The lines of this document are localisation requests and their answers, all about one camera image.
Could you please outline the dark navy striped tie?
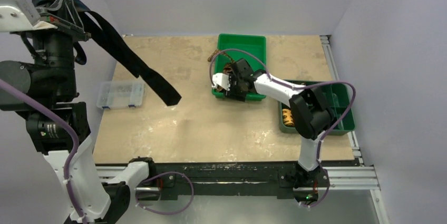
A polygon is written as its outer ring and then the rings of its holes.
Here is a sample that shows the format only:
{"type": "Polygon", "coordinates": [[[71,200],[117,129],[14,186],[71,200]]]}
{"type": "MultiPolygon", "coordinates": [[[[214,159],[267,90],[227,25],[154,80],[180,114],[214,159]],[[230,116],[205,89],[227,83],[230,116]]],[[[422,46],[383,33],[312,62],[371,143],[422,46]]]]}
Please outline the dark navy striped tie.
{"type": "MultiPolygon", "coordinates": [[[[52,9],[55,0],[32,0],[35,7],[52,9]]],[[[90,10],[82,1],[74,0],[84,30],[134,77],[142,78],[167,106],[181,100],[179,92],[157,71],[153,70],[132,51],[118,31],[99,13],[90,10]]]]}

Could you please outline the bright green plastic tray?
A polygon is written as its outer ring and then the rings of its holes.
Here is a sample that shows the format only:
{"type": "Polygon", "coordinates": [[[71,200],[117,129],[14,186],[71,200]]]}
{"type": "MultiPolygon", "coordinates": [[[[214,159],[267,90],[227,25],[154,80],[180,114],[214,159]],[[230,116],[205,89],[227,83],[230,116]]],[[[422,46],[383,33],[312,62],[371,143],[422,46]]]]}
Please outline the bright green plastic tray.
{"type": "MultiPolygon", "coordinates": [[[[235,61],[238,59],[246,59],[249,65],[253,68],[253,70],[257,69],[265,69],[262,64],[266,64],[266,38],[264,36],[256,36],[256,35],[237,35],[237,34],[220,34],[218,37],[218,45],[217,49],[225,50],[229,48],[236,48],[239,50],[246,51],[258,60],[253,57],[246,55],[244,53],[228,51],[226,52],[230,55],[235,61]]],[[[216,57],[212,73],[222,72],[222,67],[229,60],[219,55],[216,57]]],[[[224,93],[217,92],[212,89],[211,93],[218,99],[224,98],[224,93]]]]}

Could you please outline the dark green compartment organizer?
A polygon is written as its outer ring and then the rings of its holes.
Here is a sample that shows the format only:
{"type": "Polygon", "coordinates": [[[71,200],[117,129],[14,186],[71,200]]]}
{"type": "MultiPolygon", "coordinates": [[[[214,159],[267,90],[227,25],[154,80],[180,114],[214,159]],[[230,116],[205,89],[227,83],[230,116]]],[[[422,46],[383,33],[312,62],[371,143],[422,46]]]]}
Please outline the dark green compartment organizer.
{"type": "MultiPolygon", "coordinates": [[[[326,96],[336,120],[341,117],[350,103],[350,96],[348,87],[344,84],[331,84],[322,86],[322,91],[326,96]]],[[[283,120],[283,109],[288,109],[288,106],[278,102],[278,124],[279,130],[282,133],[296,134],[294,127],[286,126],[283,120]]],[[[343,117],[340,123],[328,134],[331,136],[346,135],[355,130],[355,120],[352,111],[348,109],[348,113],[343,117]]]]}

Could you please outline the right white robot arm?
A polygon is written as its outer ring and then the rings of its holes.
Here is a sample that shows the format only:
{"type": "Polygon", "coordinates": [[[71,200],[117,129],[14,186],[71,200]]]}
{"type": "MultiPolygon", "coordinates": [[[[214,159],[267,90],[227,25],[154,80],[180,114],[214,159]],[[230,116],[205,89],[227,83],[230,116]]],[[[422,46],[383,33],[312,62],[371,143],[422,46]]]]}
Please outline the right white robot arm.
{"type": "Polygon", "coordinates": [[[253,70],[245,59],[230,64],[230,73],[215,73],[212,87],[221,87],[226,97],[244,102],[248,94],[270,97],[284,105],[300,135],[297,181],[307,186],[321,170],[321,148],[324,137],[335,122],[334,113],[319,85],[299,85],[272,76],[267,70],[253,70]]]}

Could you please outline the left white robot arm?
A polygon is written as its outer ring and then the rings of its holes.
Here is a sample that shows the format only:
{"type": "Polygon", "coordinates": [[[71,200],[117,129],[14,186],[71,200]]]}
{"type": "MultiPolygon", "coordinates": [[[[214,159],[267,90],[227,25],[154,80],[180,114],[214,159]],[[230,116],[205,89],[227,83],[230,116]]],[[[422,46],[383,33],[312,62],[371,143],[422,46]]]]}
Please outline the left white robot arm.
{"type": "Polygon", "coordinates": [[[1,0],[1,31],[18,35],[33,58],[33,63],[1,61],[1,110],[24,119],[35,150],[55,172],[69,200],[67,223],[116,223],[137,185],[152,186],[157,172],[151,158],[137,157],[101,181],[86,104],[75,102],[75,65],[86,63],[81,43],[94,40],[146,82],[157,75],[102,16],[78,0],[1,0]]]}

